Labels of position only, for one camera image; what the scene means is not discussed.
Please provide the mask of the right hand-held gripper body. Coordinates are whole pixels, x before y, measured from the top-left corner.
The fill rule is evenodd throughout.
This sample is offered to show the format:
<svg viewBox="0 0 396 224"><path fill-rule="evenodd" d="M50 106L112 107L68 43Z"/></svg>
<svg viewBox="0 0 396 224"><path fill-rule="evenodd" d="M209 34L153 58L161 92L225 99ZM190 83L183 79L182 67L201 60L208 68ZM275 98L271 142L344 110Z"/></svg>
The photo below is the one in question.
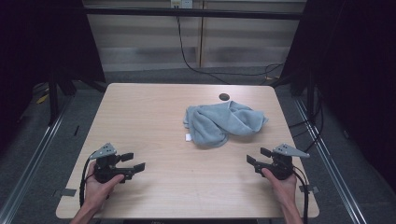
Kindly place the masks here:
<svg viewBox="0 0 396 224"><path fill-rule="evenodd" d="M310 155L288 144L281 144L274 147L272 150L273 156L271 163L256 161L254 164L255 172L264 177L262 168L266 168L273 173L279 180L285 180L293 174L292 158L309 158Z"/></svg>

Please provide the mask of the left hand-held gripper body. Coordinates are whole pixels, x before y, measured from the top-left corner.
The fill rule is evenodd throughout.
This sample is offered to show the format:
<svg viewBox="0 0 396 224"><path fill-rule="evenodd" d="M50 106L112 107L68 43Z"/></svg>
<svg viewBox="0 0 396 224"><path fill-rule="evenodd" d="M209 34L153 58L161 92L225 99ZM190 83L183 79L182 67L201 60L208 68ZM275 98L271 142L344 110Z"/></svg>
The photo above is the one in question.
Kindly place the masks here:
<svg viewBox="0 0 396 224"><path fill-rule="evenodd" d="M106 183L116 175L124 175L121 183L130 180L134 175L134 168L117 168L116 164L120 162L120 156L117 150L110 144L106 143L98 150L94 151L89 157L95 160L94 176L100 183Z"/></svg>

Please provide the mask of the light blue towel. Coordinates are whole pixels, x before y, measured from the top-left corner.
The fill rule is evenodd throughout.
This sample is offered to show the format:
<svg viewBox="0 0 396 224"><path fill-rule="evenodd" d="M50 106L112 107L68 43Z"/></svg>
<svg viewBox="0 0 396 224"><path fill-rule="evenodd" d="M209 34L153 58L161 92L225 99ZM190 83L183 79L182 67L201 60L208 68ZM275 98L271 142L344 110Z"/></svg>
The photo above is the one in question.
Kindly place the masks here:
<svg viewBox="0 0 396 224"><path fill-rule="evenodd" d="M253 135L267 121L268 118L262 111L229 101L215 105L189 106L183 124L196 145L221 147L228 141L230 134Z"/></svg>

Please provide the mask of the person's right hand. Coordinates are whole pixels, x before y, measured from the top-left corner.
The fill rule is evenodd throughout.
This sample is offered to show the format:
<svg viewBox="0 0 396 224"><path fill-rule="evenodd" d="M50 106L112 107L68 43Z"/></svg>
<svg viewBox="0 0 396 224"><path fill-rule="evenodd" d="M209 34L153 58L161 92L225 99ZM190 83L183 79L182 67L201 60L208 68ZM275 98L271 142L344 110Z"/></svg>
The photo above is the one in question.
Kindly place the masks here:
<svg viewBox="0 0 396 224"><path fill-rule="evenodd" d="M295 205L296 176L291 175L285 180L279 180L266 168L262 168L262 172L269 180L280 204L287 207Z"/></svg>

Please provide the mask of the person's left hand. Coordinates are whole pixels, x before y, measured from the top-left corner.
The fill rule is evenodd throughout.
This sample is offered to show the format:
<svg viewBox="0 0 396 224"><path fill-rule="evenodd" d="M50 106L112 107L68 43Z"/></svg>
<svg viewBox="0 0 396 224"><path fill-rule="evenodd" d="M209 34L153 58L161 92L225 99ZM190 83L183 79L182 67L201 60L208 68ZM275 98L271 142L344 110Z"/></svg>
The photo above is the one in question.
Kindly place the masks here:
<svg viewBox="0 0 396 224"><path fill-rule="evenodd" d="M83 207L91 211L98 211L102 207L107 196L112 193L115 186L124 178L124 175L116 175L106 183L100 183L95 179L93 174L95 164L95 161L90 163L88 176L85 179L86 188Z"/></svg>

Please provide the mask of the black metal stand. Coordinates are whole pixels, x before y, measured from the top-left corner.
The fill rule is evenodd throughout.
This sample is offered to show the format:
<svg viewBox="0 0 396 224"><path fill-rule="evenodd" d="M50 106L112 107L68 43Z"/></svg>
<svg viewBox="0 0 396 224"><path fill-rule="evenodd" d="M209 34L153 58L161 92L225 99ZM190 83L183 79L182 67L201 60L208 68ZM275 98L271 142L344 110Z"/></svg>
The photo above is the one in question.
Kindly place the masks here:
<svg viewBox="0 0 396 224"><path fill-rule="evenodd" d="M49 107L50 107L49 125L52 125L59 115L58 87L57 87L57 76L55 71L51 71L49 73Z"/></svg>

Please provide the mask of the black curtain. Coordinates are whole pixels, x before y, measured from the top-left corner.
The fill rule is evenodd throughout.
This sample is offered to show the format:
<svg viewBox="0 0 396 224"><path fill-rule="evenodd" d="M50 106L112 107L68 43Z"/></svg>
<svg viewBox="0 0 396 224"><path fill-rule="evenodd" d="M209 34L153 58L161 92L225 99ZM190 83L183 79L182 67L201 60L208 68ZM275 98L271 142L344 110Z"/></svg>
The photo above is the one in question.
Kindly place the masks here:
<svg viewBox="0 0 396 224"><path fill-rule="evenodd" d="M306 0L281 76L318 85L396 193L396 0Z"/></svg>
<svg viewBox="0 0 396 224"><path fill-rule="evenodd" d="M76 92L75 80L103 92L106 81L83 0L0 0L0 151L16 134L33 88Z"/></svg>

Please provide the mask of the metal floor rail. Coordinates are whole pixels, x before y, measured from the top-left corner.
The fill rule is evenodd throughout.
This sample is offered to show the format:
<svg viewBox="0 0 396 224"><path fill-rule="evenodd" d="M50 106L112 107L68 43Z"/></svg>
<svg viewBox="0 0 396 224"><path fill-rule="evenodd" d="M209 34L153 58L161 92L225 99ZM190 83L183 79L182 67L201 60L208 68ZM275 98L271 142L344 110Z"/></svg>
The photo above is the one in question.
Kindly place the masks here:
<svg viewBox="0 0 396 224"><path fill-rule="evenodd" d="M68 109L70 104L70 101L64 103L61 111L59 112L59 115L46 129L38 146L35 148L35 153L27 163L26 168L24 169L19 181L17 182L16 187L14 188L14 190L11 191L10 195L7 197L5 205L0 210L0 224L11 224L29 186L33 181L35 173L38 170L38 166L43 161L54 136L58 132L63 122L64 113Z"/></svg>
<svg viewBox="0 0 396 224"><path fill-rule="evenodd" d="M314 141L317 152L321 157L326 170L328 171L332 182L353 222L353 224L368 224L364 214L361 210L360 205L356 201L354 195L349 189L345 179L341 175L332 154L327 148L325 142L319 134L319 129L308 120L308 111L301 99L295 100L296 107L300 113L303 120L306 120L305 124L311 138Z"/></svg>

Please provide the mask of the black horizontal frame bar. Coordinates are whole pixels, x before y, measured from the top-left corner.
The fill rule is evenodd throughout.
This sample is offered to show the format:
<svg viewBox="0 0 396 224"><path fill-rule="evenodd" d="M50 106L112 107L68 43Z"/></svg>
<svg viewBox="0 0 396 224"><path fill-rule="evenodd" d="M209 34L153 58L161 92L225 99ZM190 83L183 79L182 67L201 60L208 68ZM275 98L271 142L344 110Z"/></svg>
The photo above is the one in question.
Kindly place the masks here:
<svg viewBox="0 0 396 224"><path fill-rule="evenodd" d="M127 7L84 7L86 14L97 15L137 15L137 16L175 16L233 19L263 19L298 21L302 13L266 12L215 9L172 9L172 8L127 8Z"/></svg>

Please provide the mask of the white wall power outlet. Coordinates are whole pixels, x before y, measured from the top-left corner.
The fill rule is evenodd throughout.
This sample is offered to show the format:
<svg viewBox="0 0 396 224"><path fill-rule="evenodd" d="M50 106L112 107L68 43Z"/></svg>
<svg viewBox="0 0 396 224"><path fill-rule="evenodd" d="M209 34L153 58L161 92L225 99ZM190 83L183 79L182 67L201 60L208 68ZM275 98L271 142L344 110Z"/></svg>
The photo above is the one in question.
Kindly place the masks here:
<svg viewBox="0 0 396 224"><path fill-rule="evenodd" d="M170 0L171 8L185 8L192 9L193 1L192 0Z"/></svg>

